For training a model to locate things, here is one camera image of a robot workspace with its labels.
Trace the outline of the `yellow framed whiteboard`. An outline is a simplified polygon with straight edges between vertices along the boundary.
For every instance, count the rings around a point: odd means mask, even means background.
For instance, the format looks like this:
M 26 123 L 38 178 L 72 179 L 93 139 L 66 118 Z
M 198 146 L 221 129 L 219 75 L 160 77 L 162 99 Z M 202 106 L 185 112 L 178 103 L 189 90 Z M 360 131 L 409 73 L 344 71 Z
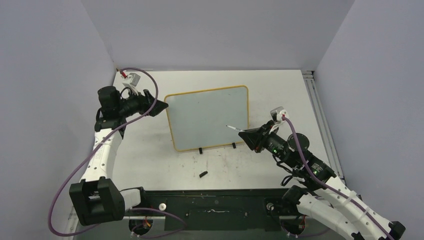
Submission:
M 177 152 L 242 143 L 235 127 L 249 128 L 249 90 L 227 86 L 166 95 L 167 120 Z

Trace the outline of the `black marker cap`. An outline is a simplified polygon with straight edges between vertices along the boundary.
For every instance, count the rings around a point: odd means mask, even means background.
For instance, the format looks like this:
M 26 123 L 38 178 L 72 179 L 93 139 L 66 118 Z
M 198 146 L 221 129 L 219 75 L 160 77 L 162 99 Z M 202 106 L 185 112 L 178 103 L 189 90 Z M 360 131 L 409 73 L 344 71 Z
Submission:
M 204 172 L 202 172 L 200 175 L 199 175 L 199 178 L 202 178 L 202 177 L 204 177 L 206 174 L 208 174 L 209 172 L 208 171 L 204 171 Z

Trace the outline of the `black white marker pen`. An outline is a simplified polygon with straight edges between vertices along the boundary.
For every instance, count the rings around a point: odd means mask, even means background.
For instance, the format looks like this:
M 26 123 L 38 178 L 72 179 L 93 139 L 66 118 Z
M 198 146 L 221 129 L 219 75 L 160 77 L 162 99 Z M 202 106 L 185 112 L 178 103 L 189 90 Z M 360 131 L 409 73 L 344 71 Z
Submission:
M 230 129 L 232 129 L 232 130 L 234 130 L 234 131 L 236 131 L 236 132 L 245 132 L 245 130 L 243 130 L 243 129 L 240 129 L 240 128 L 237 128 L 237 127 L 234 127 L 234 126 L 231 126 L 231 125 L 226 125 L 226 127 L 228 127 L 228 128 L 230 128 Z

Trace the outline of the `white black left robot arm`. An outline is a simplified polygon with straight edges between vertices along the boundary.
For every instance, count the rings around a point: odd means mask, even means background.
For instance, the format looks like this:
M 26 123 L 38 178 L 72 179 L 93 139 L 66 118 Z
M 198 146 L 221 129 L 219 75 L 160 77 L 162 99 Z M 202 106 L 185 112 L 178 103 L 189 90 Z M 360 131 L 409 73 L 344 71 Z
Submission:
M 101 107 L 94 126 L 94 154 L 78 183 L 69 188 L 69 195 L 82 226 L 122 220 L 129 209 L 136 215 L 149 210 L 149 201 L 142 197 L 142 187 L 121 193 L 112 181 L 117 151 L 124 138 L 127 118 L 134 114 L 155 117 L 168 108 L 145 89 L 131 92 L 127 98 L 114 86 L 98 90 Z

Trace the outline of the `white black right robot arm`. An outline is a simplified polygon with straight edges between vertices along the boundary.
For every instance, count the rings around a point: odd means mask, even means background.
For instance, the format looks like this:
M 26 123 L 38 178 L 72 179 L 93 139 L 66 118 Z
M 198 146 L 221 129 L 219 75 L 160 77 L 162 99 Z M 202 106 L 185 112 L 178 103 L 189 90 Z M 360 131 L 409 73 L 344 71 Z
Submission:
M 270 120 L 261 127 L 239 130 L 239 137 L 250 150 L 272 154 L 301 186 L 294 185 L 282 197 L 283 209 L 299 212 L 330 228 L 346 240 L 399 240 L 406 227 L 390 221 L 365 204 L 349 189 L 331 167 L 309 151 L 310 141 L 295 130 L 287 139 L 278 134 Z

